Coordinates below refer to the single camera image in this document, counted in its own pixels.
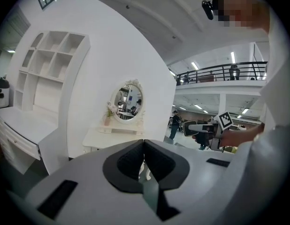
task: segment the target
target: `balcony railing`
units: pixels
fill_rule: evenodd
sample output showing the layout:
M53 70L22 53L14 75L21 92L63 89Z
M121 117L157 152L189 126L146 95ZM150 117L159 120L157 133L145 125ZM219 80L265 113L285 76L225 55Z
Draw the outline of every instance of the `balcony railing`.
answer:
M267 62L239 62L177 74L176 84L206 83L227 80L265 80Z

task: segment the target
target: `curved white wall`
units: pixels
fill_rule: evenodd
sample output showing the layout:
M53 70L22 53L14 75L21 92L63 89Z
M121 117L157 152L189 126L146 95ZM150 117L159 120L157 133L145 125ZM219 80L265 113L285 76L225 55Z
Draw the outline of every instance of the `curved white wall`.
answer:
M69 107L70 157L83 153L81 144L90 124L99 123L114 89L130 79L137 78L144 90L145 138L163 140L176 82L132 24L98 0L58 0L32 21L11 60L7 79L12 86L21 65L18 61L40 30L71 31L90 37L91 48L78 72Z

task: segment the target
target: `white cabinet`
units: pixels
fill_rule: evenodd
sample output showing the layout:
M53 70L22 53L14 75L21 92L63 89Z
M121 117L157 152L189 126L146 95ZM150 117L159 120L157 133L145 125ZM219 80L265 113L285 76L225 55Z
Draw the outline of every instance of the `white cabinet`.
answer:
M87 35L43 31L23 54L14 106L0 109L2 150L20 172L34 159L42 159L49 174L68 162L69 103L89 48Z

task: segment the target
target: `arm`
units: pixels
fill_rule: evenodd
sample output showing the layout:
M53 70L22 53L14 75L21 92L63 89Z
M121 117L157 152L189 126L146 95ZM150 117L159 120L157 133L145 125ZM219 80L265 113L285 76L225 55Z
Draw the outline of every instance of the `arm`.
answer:
M260 125L246 131L225 130L222 135L221 146L238 147L244 142L253 141L257 134L264 131L264 126L265 124L261 123Z

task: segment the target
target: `flower vase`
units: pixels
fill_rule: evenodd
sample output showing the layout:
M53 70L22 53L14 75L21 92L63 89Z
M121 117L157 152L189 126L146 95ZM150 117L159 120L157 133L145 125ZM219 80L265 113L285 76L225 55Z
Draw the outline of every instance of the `flower vase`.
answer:
M104 120L104 126L109 126L109 123L111 122L111 117L106 117Z

